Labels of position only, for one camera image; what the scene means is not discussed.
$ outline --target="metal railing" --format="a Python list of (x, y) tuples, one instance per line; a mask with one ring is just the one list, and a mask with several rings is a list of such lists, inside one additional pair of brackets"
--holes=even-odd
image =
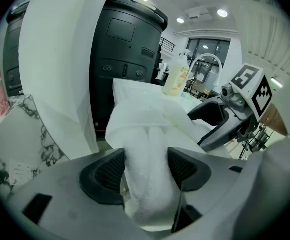
[(172, 42), (166, 40), (165, 38), (161, 37), (160, 38), (160, 41), (159, 41), (159, 44), (161, 45), (161, 49), (163, 50), (166, 50), (168, 52), (173, 52), (174, 50), (174, 47), (175, 47), (175, 44), (173, 44)]

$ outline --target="white cloth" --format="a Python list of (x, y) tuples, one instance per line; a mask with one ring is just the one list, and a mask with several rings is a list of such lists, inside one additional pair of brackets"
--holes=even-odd
[[(200, 153), (197, 145), (211, 129), (195, 124), (176, 102), (129, 99), (114, 109), (106, 130), (113, 149), (125, 148), (125, 175), (131, 200), (126, 213), (141, 227), (173, 225), (180, 190), (168, 166), (167, 148)], [(230, 157), (226, 148), (214, 150)]]

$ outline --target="soap bottle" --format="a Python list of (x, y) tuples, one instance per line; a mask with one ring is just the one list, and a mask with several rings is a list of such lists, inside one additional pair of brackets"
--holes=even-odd
[(185, 86), (186, 81), (189, 77), (190, 66), (187, 63), (187, 54), (190, 50), (185, 49), (182, 56), (173, 61), (169, 66), (169, 76), (162, 88), (162, 92), (169, 96), (181, 96)]

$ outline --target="white sticker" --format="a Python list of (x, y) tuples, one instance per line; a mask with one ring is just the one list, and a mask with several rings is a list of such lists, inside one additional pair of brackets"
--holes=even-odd
[(29, 164), (12, 159), (9, 161), (9, 183), (11, 186), (25, 185), (32, 178), (33, 173)]

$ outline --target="white towel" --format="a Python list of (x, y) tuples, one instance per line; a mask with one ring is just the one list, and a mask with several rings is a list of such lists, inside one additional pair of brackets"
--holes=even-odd
[[(172, 227), (180, 190), (168, 166), (167, 149), (204, 153), (197, 143), (209, 131), (193, 123), (174, 101), (129, 99), (115, 107), (106, 141), (113, 149), (125, 148), (125, 175), (131, 195), (125, 211), (139, 226)], [(223, 156), (224, 149), (214, 155)]]

